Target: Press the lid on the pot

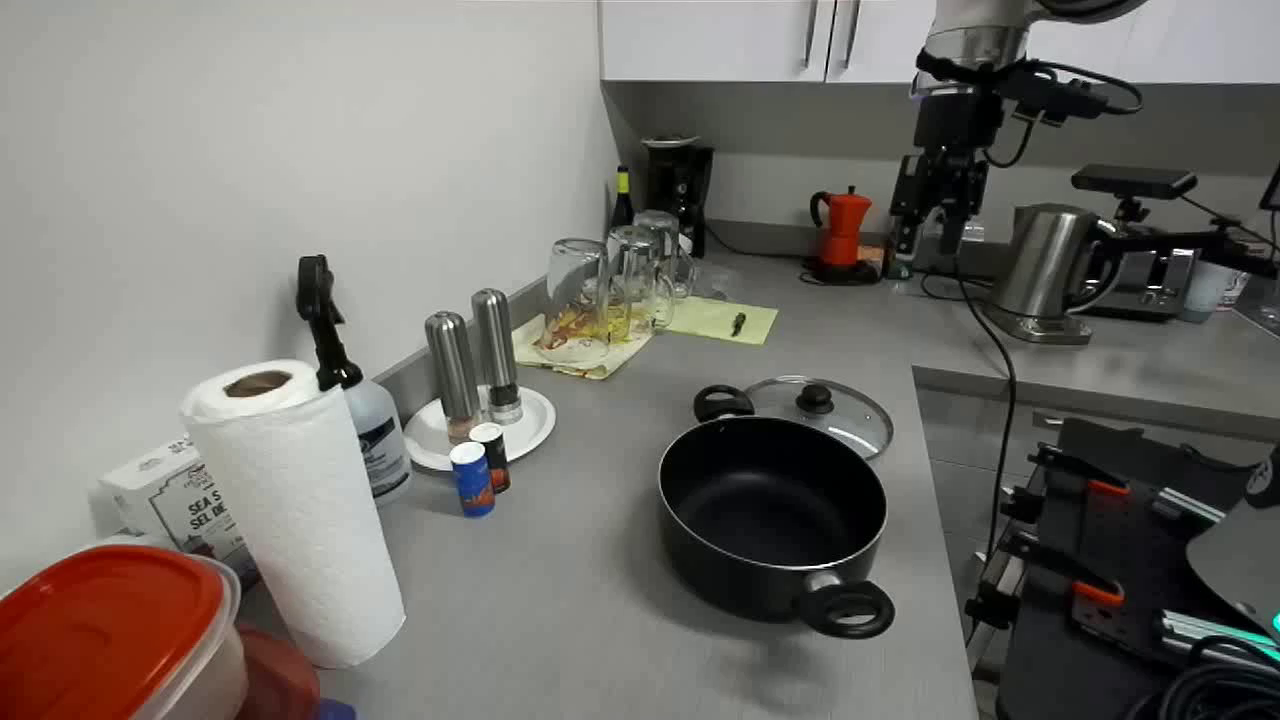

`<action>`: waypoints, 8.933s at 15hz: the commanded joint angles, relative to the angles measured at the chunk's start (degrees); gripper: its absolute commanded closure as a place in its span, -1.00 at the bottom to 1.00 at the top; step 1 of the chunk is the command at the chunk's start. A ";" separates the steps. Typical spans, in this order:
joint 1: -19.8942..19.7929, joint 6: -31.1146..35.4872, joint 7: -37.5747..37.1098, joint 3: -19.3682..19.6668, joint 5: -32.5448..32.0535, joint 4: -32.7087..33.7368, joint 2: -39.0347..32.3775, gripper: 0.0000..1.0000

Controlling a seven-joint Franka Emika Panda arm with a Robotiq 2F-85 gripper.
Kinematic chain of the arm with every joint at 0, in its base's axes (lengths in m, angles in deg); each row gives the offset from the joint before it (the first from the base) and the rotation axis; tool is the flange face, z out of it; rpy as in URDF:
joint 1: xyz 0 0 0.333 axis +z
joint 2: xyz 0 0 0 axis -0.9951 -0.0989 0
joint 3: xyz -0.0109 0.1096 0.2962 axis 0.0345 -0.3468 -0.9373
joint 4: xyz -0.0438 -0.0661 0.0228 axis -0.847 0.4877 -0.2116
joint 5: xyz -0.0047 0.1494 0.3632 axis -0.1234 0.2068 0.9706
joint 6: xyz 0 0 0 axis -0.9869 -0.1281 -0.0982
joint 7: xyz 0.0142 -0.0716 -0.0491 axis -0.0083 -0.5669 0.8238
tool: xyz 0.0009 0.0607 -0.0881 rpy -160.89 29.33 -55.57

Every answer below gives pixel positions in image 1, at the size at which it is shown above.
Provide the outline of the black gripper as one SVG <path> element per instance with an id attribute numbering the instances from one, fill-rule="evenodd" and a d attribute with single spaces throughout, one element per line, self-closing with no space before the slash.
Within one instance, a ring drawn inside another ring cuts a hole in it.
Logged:
<path id="1" fill-rule="evenodd" d="M 940 88 L 914 107 L 913 151 L 901 161 L 888 231 L 888 275 L 906 282 L 914 268 L 914 237 L 933 209 L 943 209 L 940 257 L 955 265 L 967 218 L 983 201 L 983 151 L 1003 123 L 990 91 Z"/>

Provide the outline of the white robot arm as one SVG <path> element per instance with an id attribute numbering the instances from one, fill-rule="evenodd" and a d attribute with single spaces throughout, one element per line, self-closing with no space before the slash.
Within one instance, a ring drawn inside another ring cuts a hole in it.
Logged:
<path id="1" fill-rule="evenodd" d="M 1034 20 L 1102 23 L 1143 0 L 934 0 L 933 27 L 914 51 L 914 136 L 901 161 L 883 261 L 913 275 L 918 231 L 940 222 L 934 254 L 952 257 L 964 224 L 979 213 L 990 143 L 1003 114 L 1023 128 L 1131 118 L 1143 98 L 1116 76 L 1023 51 Z"/>

